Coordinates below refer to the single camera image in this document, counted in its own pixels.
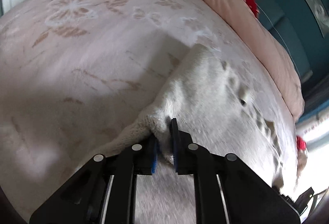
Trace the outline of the cream knitted cardigan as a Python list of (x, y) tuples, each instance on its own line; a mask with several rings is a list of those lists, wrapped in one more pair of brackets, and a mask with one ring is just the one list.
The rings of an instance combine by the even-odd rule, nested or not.
[(154, 179), (138, 182), (138, 223), (195, 223), (192, 178), (178, 179), (169, 149), (169, 121), (210, 152), (234, 153), (261, 179), (292, 194), (297, 179), (294, 118), (262, 64), (248, 50), (227, 59), (196, 44), (150, 57), (149, 49), (103, 57), (84, 69), (111, 88), (109, 122), (121, 131), (96, 150), (115, 154), (153, 133), (162, 160)]

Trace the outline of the teal padded headboard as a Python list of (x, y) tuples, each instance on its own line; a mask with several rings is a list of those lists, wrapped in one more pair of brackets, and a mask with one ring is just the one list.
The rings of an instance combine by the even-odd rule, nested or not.
[[(322, 0), (328, 12), (328, 0)], [(303, 118), (328, 107), (328, 34), (305, 0), (256, 0), (261, 24), (291, 56), (302, 82)]]

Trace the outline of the red and white plush toy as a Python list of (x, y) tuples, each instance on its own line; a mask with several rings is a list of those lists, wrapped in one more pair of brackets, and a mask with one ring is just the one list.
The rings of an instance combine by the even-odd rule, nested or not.
[(307, 150), (306, 142), (300, 136), (296, 136), (296, 138), (297, 138), (297, 178), (299, 178), (307, 164), (308, 150)]

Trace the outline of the pink folded quilt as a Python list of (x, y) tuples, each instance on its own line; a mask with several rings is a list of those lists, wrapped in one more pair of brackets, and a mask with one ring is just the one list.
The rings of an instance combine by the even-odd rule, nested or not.
[(304, 112), (301, 81), (284, 47), (267, 31), (243, 0), (203, 0), (233, 28), (266, 68), (293, 119)]

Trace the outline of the pink floral bed blanket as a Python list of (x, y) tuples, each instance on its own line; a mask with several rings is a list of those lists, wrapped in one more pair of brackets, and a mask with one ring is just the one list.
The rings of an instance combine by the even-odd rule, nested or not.
[(145, 48), (180, 59), (196, 44), (252, 53), (202, 0), (28, 0), (1, 17), (1, 187), (20, 216), (122, 129), (111, 88), (84, 69)]

